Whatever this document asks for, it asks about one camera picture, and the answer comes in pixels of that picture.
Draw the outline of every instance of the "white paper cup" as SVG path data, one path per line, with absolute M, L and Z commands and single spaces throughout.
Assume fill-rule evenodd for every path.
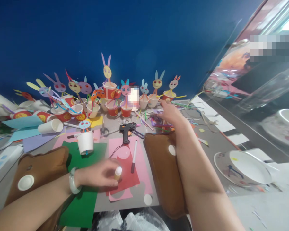
M 157 102 L 160 100 L 160 97 L 158 97 L 157 95 L 154 95 L 153 97 L 152 97 L 152 95 L 153 95 L 153 94 L 150 94 L 150 95 L 149 95 L 149 103 L 148 103 L 148 106 L 149 106 L 150 108 L 156 107 Z
M 0 95 L 0 104 L 4 104 L 5 106 L 7 106 L 11 111 L 16 111 L 18 109 L 18 107 L 13 104 L 11 101 L 9 101 L 8 99 L 6 99 L 5 97 L 3 97 L 2 95 Z M 6 110 L 4 107 L 2 107 L 0 105 L 0 115 L 1 116 L 9 116 L 11 113 Z
M 23 108 L 23 109 L 26 109 L 26 110 L 34 110 L 34 108 L 33 108 L 33 101 L 31 101 L 31 100 L 27 100 L 27 101 L 24 101 L 24 102 L 22 102 L 20 105 L 19 105 L 19 107 L 20 108 Z
M 144 96 L 142 99 L 139 100 L 140 103 L 140 109 L 141 110 L 145 110 L 145 108 L 147 107 L 149 102 L 149 97 L 147 98 L 146 96 Z
M 49 111 L 51 107 L 42 99 L 35 101 L 33 104 L 33 109 L 35 111 Z
M 95 118 L 97 113 L 99 112 L 100 107 L 98 104 L 95 104 L 92 110 L 91 108 L 92 108 L 92 102 L 87 104 L 88 117 Z
M 81 99 L 82 99 L 83 103 L 80 102 L 80 100 L 78 99 L 78 100 L 76 100 L 75 104 L 82 105 L 83 109 L 84 109 L 84 112 L 87 112 L 87 107 L 86 107 L 87 106 L 87 99 L 86 98 L 81 98 Z
M 107 109 L 107 107 L 106 107 L 106 103 L 108 102 L 108 100 L 106 100 L 105 98 L 101 98 L 101 99 L 99 100 L 99 102 L 100 102 L 100 105 L 101 105 L 103 111 L 104 111 L 104 112 L 107 112 L 108 109 Z
M 85 132 L 77 137 L 78 148 L 81 155 L 86 155 L 93 152 L 94 148 L 94 136 L 93 133 Z
M 59 119 L 53 119 L 47 123 L 41 124 L 38 131 L 41 134 L 57 133 L 63 129 L 63 123 Z

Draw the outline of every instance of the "yellow paper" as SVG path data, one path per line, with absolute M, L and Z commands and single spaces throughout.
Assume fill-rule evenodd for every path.
M 90 121 L 91 123 L 91 126 L 90 128 L 94 128 L 95 126 L 98 126 L 98 125 L 102 125 L 103 124 L 103 116 L 98 116 L 98 117 L 95 117 L 95 118 L 87 118 L 88 121 Z

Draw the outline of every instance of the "paper cup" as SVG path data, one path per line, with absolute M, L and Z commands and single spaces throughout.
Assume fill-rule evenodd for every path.
M 122 112 L 122 116 L 123 117 L 130 117 L 131 112 L 132 112 L 132 107 L 125 107 L 125 105 L 123 106 L 124 102 L 120 103 L 120 107 L 121 107 L 121 112 Z
M 11 119 L 17 119 L 17 118 L 22 118 L 22 117 L 27 117 L 27 116 L 32 115 L 31 112 L 24 110 L 24 109 L 17 109 L 14 112 L 15 112 L 15 114 L 10 114 Z
M 169 91 L 167 94 L 166 94 L 166 92 L 168 92 L 168 91 L 164 91 L 164 95 L 163 95 L 163 100 L 165 100 L 165 101 L 171 102 L 177 96 L 177 94 L 174 92 Z
M 144 96 L 142 99 L 139 100 L 140 103 L 140 109 L 141 110 L 145 110 L 145 108 L 147 107 L 149 102 L 149 97 L 147 98 L 146 96 Z
M 92 103 L 88 103 L 87 104 L 88 117 L 95 118 L 97 113 L 99 112 L 100 107 L 98 104 L 95 104 L 92 110 L 91 108 L 92 108 Z
M 55 115 L 49 114 L 44 111 L 36 111 L 33 114 L 37 115 L 39 119 L 44 123 L 49 122 L 50 120 L 56 119 Z
M 114 108 L 113 107 L 113 104 L 114 104 L 114 102 L 112 101 L 112 102 L 110 102 L 110 101 L 108 101 L 107 103 L 106 103 L 106 107 L 107 107 L 107 109 L 108 109 L 108 113 L 109 113 L 109 115 L 110 116 L 117 116 L 118 115 L 118 102 L 116 102 L 116 108 Z
M 38 131 L 41 134 L 57 133 L 63 129 L 63 123 L 59 119 L 53 119 L 47 123 L 38 126 Z
M 115 89 L 117 85 L 115 83 L 106 82 L 103 83 L 104 92 L 106 94 L 106 99 L 113 99 L 115 96 Z
M 19 105 L 19 107 L 20 108 L 23 108 L 23 109 L 26 109 L 26 110 L 34 110 L 34 108 L 33 108 L 33 101 L 31 101 L 31 100 L 27 100 L 27 101 L 24 101 L 24 102 L 22 102 L 20 105 Z
M 80 102 L 80 100 L 76 100 L 75 104 L 80 104 L 83 106 L 84 112 L 87 112 L 87 99 L 86 98 L 81 98 L 83 103 Z
M 62 99 L 65 99 L 65 101 L 67 102 L 67 104 L 69 106 L 74 106 L 75 105 L 75 99 L 72 95 L 67 95 L 67 96 L 62 96 Z
M 94 136 L 93 133 L 85 132 L 77 137 L 78 148 L 81 155 L 86 155 L 93 152 L 94 148 Z
M 49 111 L 51 107 L 42 99 L 35 101 L 32 104 L 32 107 L 35 111 Z
M 148 103 L 148 106 L 149 106 L 150 108 L 155 107 L 156 104 L 157 104 L 157 102 L 160 100 L 160 97 L 158 97 L 157 95 L 154 95 L 153 97 L 152 97 L 152 95 L 153 95 L 153 94 L 150 94 L 150 95 L 149 95 L 149 103 Z
M 62 108 L 52 108 L 50 112 L 54 114 L 59 120 L 62 122 L 69 122 L 71 120 L 71 114 L 68 112 L 68 109 L 66 106 L 61 105 Z
M 101 99 L 99 100 L 99 102 L 100 102 L 100 105 L 101 105 L 103 111 L 104 111 L 104 112 L 107 112 L 108 109 L 107 109 L 107 107 L 106 107 L 106 103 L 107 103 L 108 101 L 107 101 L 105 98 L 101 98 Z
M 83 106 L 81 104 L 76 104 L 71 107 L 76 113 L 72 112 L 70 109 L 68 112 L 75 117 L 78 121 L 83 121 L 87 118 L 86 113 L 84 112 Z
M 11 111 L 16 111 L 18 109 L 18 107 L 13 104 L 11 101 L 9 101 L 8 99 L 6 99 L 5 97 L 3 97 L 2 95 L 0 95 L 0 104 L 4 104 L 5 106 L 7 106 Z M 0 105 L 0 115 L 1 116 L 9 116 L 11 113 L 6 110 L 4 107 L 2 107 Z

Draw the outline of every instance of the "white marker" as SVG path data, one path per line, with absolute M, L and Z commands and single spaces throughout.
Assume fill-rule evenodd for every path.
M 131 173 L 134 173 L 134 170 L 135 170 L 135 159 L 136 159 L 137 143 L 138 143 L 138 141 L 136 140 L 136 141 L 135 141 L 135 147 L 134 147 L 134 155 L 133 155 L 133 162 L 132 162 Z

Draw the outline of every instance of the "right hand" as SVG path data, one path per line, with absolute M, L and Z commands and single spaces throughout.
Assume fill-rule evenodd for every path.
M 164 108 L 164 113 L 157 114 L 157 117 L 164 119 L 167 122 L 172 123 L 173 125 L 184 121 L 185 117 L 170 101 L 168 102 L 166 102 L 165 100 L 160 100 L 160 101 L 161 101 L 161 105 Z

